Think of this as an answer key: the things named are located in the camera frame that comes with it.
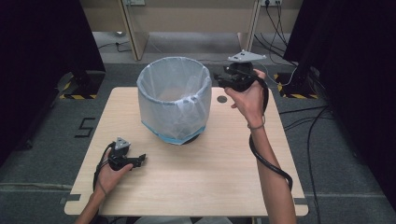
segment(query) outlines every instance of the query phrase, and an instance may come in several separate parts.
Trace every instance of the trash can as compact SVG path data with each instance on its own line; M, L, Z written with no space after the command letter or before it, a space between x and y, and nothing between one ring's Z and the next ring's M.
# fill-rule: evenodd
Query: trash can
M203 64L162 58L142 70L137 88L142 123L164 142L182 145L204 131L212 80Z

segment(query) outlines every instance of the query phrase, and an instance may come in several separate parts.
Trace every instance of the forearm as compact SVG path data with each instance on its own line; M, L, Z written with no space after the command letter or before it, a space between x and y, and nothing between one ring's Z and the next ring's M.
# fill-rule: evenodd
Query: forearm
M254 145L260 155L274 166L280 168L274 151L268 141L264 128L251 132ZM262 196L267 208L270 222L295 223L295 209L289 185L286 179L257 161L260 181L262 183Z
M101 190L94 191L84 210L78 216L76 224L90 223L104 200L105 194Z

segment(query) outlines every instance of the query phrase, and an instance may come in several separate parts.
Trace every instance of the person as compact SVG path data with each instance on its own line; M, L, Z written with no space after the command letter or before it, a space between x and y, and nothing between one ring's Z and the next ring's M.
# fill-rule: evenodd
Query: person
M254 69L260 78L265 78L264 72ZM263 88L258 81L243 92L225 88L225 93L233 98L231 108L238 108L247 120L254 145L267 161L280 168L274 151L268 140L262 120L263 114ZM261 162L257 161L260 181L262 184L262 197L267 208L270 223L296 223L296 213L289 185L284 177L271 171Z
M104 161L107 161L110 149L106 152ZM95 190L91 194L87 205L78 216L76 224L88 224L96 215L101 203L105 200L106 196L118 185L121 178L128 173L134 166L132 164L125 165L122 169L114 171L110 165L105 164L96 180Z
M254 72L260 78L265 78L264 72L257 69L254 69ZM254 81L246 91L238 92L231 88L225 88L224 91L227 95L233 98L234 104L231 108L238 108L247 120L254 145L259 154L273 165L280 168L276 155L268 140L262 120L262 86L258 81ZM265 207L267 208L270 223L296 223L297 218L294 203L286 179L268 169L261 162L257 161L257 163L262 184L262 197L264 199ZM113 171L108 164L105 165L99 173L95 191L91 195L90 200L78 217L76 223L90 223L106 195L116 187L122 176L131 169L132 164L123 167L119 171Z

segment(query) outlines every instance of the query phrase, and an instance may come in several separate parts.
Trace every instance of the light wood tabletop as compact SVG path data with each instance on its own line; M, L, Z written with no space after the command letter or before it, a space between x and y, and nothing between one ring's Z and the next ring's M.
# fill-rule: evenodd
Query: light wood tabletop
M218 97L227 97L226 103ZM107 101L64 211L79 215L92 194L96 165L117 137L131 143L128 157L147 154L125 175L100 209L104 216L267 216L247 122L222 88L212 89L206 129L183 146L167 144L140 120L137 88L115 88ZM297 216L308 206L270 91L265 128L281 168L293 178Z

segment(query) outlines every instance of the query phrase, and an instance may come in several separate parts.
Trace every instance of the hand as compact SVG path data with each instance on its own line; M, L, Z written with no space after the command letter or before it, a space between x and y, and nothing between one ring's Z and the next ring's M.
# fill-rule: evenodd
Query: hand
M110 153L110 149L106 152L104 160L106 161L108 158L108 154ZM127 164L122 169L118 171L114 171L111 169L109 164L106 164L102 167L98 179L96 181L95 190L104 190L105 194L110 193L120 182L123 175L128 173L134 166L132 164Z
M265 78L264 72L257 69L253 69L253 71L260 78ZM249 89L243 92L234 91L232 88L225 88L224 91L233 98L234 104L231 105L231 108L238 108L250 127L262 125L264 97L262 86L258 81L254 81Z

